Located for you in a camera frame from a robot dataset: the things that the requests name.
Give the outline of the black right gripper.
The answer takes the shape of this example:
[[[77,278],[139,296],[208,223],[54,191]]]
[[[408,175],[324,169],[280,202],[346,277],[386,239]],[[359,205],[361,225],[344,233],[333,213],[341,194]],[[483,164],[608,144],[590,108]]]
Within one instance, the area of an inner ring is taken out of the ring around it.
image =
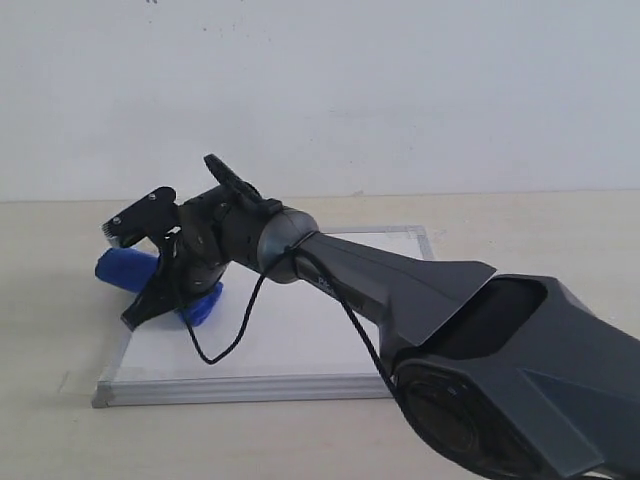
[[[155,274],[122,313],[130,331],[211,293],[232,261],[256,269],[257,247],[280,202],[256,190],[211,189],[178,205],[172,189],[154,191]]]

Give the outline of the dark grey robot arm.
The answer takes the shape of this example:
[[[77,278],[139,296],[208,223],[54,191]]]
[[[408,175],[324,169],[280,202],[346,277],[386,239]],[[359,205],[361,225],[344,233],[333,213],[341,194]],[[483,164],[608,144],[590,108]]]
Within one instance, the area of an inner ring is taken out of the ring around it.
[[[227,265],[304,280],[371,321],[373,363],[417,435],[488,479],[639,475],[639,342],[559,280],[479,261],[425,261],[328,236],[307,213],[218,187],[183,204],[164,188],[114,225],[159,249],[123,313],[130,328],[201,298]]]

